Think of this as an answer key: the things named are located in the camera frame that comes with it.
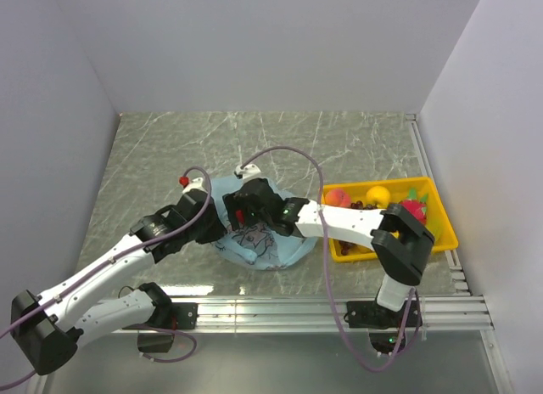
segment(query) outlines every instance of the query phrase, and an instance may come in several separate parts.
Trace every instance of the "bunch of grapes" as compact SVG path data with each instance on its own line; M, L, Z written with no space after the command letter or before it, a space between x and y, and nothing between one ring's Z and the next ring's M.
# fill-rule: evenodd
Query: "bunch of grapes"
M351 203L350 208L355 210L374 210L377 209L377 206L364 205L361 200L358 200L356 203ZM341 255L346 256L349 254L350 249L356 246L356 244L347 241L339 241L339 246L341 247Z

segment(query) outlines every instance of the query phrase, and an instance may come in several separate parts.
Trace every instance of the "gray floor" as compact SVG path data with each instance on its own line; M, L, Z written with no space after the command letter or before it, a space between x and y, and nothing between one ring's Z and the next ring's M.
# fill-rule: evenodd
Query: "gray floor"
M337 334L197 335L199 349L181 363L139 358L135 335L109 335L78 352L48 379L46 393L87 394L496 394L479 332L428 333L383 374L360 368ZM351 334L374 365L367 334ZM178 357L188 349L161 357Z
M402 114L360 112L201 112L124 114L104 174L77 269L101 256L140 217L176 202L178 177L193 165L210 175L232 174L254 152L276 144L307 150L327 183L420 176L409 125ZM286 152L257 161L280 187L316 197L308 162ZM156 267L128 279L155 281L171 295L323 295L322 242L293 267L258 272L221 259L212 247L188 245ZM377 261L330 261L337 294L373 296L383 270ZM445 256L432 257L423 295L454 292Z

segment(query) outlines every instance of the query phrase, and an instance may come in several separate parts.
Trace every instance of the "white wall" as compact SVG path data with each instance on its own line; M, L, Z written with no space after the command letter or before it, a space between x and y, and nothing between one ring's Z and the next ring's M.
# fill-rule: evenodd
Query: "white wall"
M54 0L0 0L0 42L3 329L17 294L75 269L117 115ZM11 336L0 353L0 385L31 369Z
M120 111L419 111L478 0L57 0Z
M421 113L470 285L518 393L543 391L543 0L481 0Z

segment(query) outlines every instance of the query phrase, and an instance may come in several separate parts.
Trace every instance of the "yellow tray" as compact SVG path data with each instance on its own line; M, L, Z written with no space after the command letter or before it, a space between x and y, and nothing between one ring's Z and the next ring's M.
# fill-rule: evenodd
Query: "yellow tray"
M408 177L405 179L380 180L376 182L359 182L359 183L343 183L343 184L327 184L324 186L322 193L322 203L324 196L332 189L341 188L356 202L361 200L366 204L366 192L373 186L384 186L391 195L392 203L399 203L407 198L409 189L417 190L417 197L420 199L425 194L428 194L426 206L428 208L426 217L428 223L439 220L441 222L442 234L435 242L432 253L454 250L458 246L458 239L452 229L449 217L445 212L445 208L439 198L438 189L435 187L434 181L429 177ZM373 260L377 258L375 252L368 248L357 245L353 247L350 253L346 256L341 255L341 247L336 239L330 239L330 252L332 258L336 262L353 262L363 260Z

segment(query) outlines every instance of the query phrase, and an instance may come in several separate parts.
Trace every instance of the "marble table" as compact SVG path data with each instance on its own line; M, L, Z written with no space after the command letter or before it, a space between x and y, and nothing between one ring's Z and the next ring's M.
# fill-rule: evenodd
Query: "marble table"
M212 177L232 174L242 160L266 147L288 144L320 162L327 183L420 176L403 114L360 112L125 113L89 224L77 269L106 252L138 218L175 203L177 183L190 166ZM278 185L316 198L317 177L301 156L286 151L256 162ZM374 296L383 278L378 261L330 260L337 295ZM187 245L127 285L154 281L171 295L324 295L322 242L297 264L280 271L255 271L222 258L209 245ZM455 291L445 256L432 256L422 294Z

